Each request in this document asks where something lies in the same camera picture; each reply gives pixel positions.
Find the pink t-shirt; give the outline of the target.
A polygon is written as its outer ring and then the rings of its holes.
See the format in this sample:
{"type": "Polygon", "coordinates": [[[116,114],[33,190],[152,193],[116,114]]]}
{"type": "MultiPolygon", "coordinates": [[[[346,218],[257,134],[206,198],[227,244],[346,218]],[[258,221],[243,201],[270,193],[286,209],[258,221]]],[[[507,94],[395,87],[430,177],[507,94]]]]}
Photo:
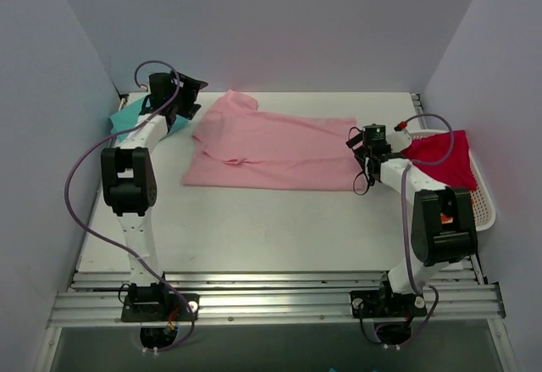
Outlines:
{"type": "Polygon", "coordinates": [[[362,192],[366,181],[347,136],[356,120],[262,111],[254,97],[229,91],[192,133],[186,186],[362,192]]]}

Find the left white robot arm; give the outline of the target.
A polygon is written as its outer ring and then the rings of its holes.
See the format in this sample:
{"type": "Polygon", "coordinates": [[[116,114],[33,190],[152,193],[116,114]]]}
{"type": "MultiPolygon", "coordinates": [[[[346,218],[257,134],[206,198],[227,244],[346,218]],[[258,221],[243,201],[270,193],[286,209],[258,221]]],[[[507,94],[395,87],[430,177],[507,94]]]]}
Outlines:
{"type": "Polygon", "coordinates": [[[173,71],[150,75],[135,126],[117,147],[101,152],[104,201],[117,217],[129,254],[128,306],[151,320],[164,319],[175,302],[163,282],[152,232],[158,185],[151,155],[178,118],[194,118],[201,107],[198,93],[207,86],[173,71]]]}

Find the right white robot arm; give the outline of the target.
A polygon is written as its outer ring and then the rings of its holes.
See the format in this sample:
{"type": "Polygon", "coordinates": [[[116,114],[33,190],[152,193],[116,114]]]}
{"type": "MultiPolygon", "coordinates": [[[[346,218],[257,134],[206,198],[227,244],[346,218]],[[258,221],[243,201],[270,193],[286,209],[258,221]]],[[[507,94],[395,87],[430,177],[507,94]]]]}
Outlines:
{"type": "Polygon", "coordinates": [[[404,259],[387,274],[389,286],[376,294],[381,312],[397,314],[406,294],[418,294],[446,265],[478,250],[470,190],[445,179],[451,167],[455,134],[437,135],[445,150],[433,151],[433,137],[414,140],[401,122],[392,133],[385,125],[353,128],[346,145],[361,167],[366,186],[379,183],[401,197],[404,259]]]}

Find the teal folded t-shirt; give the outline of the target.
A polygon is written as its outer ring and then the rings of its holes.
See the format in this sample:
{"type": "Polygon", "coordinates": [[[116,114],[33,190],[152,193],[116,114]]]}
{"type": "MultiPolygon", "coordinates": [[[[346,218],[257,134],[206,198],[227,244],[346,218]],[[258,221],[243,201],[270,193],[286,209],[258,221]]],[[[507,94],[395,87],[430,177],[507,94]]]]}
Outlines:
{"type": "MultiPolygon", "coordinates": [[[[113,125],[111,130],[112,133],[117,133],[122,130],[128,130],[137,125],[137,120],[141,107],[143,104],[144,98],[141,97],[134,101],[133,103],[127,104],[120,111],[115,114],[112,114],[109,119],[113,125]]],[[[170,134],[173,134],[179,130],[182,130],[189,124],[189,121],[185,118],[178,117],[176,121],[172,124],[170,129],[170,134]]]]}

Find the magenta t-shirt in basket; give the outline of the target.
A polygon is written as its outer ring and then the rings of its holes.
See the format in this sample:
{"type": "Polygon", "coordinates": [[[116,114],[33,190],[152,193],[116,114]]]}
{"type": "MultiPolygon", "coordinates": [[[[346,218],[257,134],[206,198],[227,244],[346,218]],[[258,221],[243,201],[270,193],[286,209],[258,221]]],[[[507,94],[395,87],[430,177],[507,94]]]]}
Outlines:
{"type": "MultiPolygon", "coordinates": [[[[402,153],[411,161],[435,162],[449,150],[449,132],[414,139],[402,153]]],[[[415,163],[422,172],[451,187],[464,187],[470,192],[477,189],[477,181],[471,169],[469,144],[464,130],[454,131],[454,147],[446,160],[438,165],[415,163]]]]}

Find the orange t-shirt in basket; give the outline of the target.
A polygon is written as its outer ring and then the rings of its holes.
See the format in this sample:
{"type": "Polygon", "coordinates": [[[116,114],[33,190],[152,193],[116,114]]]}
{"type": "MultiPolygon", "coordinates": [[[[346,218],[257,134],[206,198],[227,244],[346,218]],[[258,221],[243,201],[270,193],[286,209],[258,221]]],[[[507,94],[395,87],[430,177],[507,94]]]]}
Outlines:
{"type": "Polygon", "coordinates": [[[465,225],[474,223],[473,200],[470,195],[444,196],[440,209],[443,224],[465,225]]]}

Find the white plastic basket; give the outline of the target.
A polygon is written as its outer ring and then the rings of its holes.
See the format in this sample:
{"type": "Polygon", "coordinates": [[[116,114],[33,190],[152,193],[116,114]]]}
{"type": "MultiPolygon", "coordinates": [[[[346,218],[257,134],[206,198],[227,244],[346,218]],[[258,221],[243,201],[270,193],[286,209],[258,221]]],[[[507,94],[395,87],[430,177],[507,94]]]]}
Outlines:
{"type": "MultiPolygon", "coordinates": [[[[445,130],[419,130],[412,132],[411,137],[412,145],[406,150],[406,156],[411,160],[429,162],[445,155],[451,139],[445,130]]],[[[466,187],[470,191],[477,231],[488,230],[495,223],[495,205],[470,151],[466,132],[455,130],[454,141],[450,157],[442,164],[433,167],[421,164],[416,166],[448,186],[466,187]]]]}

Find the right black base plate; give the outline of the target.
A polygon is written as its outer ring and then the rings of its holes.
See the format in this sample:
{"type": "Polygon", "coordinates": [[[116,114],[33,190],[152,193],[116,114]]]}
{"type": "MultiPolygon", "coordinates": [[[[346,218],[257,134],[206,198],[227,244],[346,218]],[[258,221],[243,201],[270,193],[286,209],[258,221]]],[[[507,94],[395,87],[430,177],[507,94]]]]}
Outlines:
{"type": "Polygon", "coordinates": [[[409,319],[427,314],[424,299],[414,294],[364,290],[351,291],[349,295],[352,316],[358,319],[409,319]]]}

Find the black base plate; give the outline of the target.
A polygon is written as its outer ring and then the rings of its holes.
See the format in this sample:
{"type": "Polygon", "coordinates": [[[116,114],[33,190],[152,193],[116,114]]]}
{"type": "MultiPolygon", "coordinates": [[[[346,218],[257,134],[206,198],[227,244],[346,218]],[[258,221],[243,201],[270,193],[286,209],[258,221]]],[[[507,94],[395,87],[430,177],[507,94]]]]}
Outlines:
{"type": "Polygon", "coordinates": [[[185,308],[178,296],[167,294],[162,299],[156,297],[147,299],[127,297],[124,300],[120,319],[126,323],[191,321],[197,319],[200,296],[195,293],[186,293],[184,298],[190,304],[193,315],[185,308]]]}
{"type": "Polygon", "coordinates": [[[358,319],[409,319],[427,314],[424,299],[414,294],[364,290],[351,291],[349,295],[352,316],[358,319]]]}

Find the aluminium rail frame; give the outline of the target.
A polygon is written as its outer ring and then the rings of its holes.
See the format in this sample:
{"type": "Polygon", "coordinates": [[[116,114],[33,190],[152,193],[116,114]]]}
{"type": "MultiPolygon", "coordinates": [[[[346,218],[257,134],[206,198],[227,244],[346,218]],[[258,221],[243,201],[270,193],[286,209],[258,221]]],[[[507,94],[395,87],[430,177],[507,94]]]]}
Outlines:
{"type": "MultiPolygon", "coordinates": [[[[125,273],[78,272],[59,293],[48,326],[120,327],[118,290],[125,273]]],[[[351,291],[372,290],[382,273],[169,273],[169,282],[200,297],[199,325],[274,325],[345,323],[351,316],[351,291]]],[[[436,320],[502,319],[500,289],[484,284],[471,267],[453,266],[436,275],[427,303],[440,300],[436,320]]]]}

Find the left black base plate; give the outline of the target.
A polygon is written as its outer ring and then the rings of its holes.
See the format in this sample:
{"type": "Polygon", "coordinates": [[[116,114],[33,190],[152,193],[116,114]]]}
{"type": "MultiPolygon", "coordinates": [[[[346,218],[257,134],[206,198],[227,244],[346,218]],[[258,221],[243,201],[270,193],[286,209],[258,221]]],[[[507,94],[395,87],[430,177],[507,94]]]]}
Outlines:
{"type": "Polygon", "coordinates": [[[197,319],[200,296],[195,293],[186,293],[184,298],[190,304],[193,315],[185,308],[178,296],[167,294],[162,299],[156,297],[147,299],[127,297],[124,300],[120,319],[126,323],[191,321],[197,319]]]}

